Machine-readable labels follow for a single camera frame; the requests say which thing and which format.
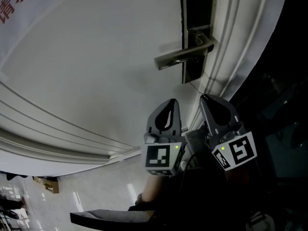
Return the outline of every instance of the door handle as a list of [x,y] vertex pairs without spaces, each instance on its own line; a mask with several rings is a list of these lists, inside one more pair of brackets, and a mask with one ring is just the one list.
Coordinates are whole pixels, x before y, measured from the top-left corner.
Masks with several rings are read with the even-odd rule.
[[182,83],[202,76],[206,56],[213,50],[211,25],[214,0],[181,0],[183,10],[183,49],[154,59],[158,70],[182,63]]

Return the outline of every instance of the tiled floor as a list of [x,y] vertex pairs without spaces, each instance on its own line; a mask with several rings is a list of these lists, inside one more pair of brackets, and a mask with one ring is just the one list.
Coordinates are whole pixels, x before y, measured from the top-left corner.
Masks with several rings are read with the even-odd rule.
[[19,226],[27,231],[86,231],[70,222],[70,212],[109,209],[127,210],[142,192],[147,172],[141,168],[140,156],[85,172],[58,177],[59,194],[52,194],[32,180],[0,175],[0,190],[8,199],[24,197],[27,218]]

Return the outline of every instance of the floor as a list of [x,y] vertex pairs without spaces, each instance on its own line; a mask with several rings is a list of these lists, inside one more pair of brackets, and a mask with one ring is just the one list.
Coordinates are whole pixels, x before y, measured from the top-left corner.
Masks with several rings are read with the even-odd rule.
[[141,168],[140,156],[100,168],[58,177],[59,194],[43,185],[15,177],[0,175],[0,193],[19,201],[24,197],[27,214],[12,224],[25,231],[92,230],[70,222],[70,212],[95,209],[127,210],[142,192],[148,173]]

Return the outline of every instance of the wire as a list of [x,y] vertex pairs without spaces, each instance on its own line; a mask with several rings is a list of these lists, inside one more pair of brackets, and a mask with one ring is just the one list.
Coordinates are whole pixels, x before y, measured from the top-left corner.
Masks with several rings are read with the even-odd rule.
[[192,87],[195,88],[198,93],[200,93],[201,95],[204,95],[204,93],[200,92],[191,82],[189,82],[189,84],[191,84]]
[[191,163],[191,160],[192,160],[195,156],[197,156],[198,154],[200,154],[200,152],[196,152],[195,154],[193,154],[193,155],[189,158],[189,160],[188,160],[188,162],[187,162],[187,164],[186,164],[186,167],[185,167],[184,172],[183,172],[182,183],[181,183],[181,186],[180,186],[180,189],[179,189],[179,194],[180,194],[180,192],[181,192],[181,190],[182,190],[182,187],[183,187],[184,176],[185,176],[185,173],[186,173],[186,171],[187,171],[187,168],[188,168],[189,164]]

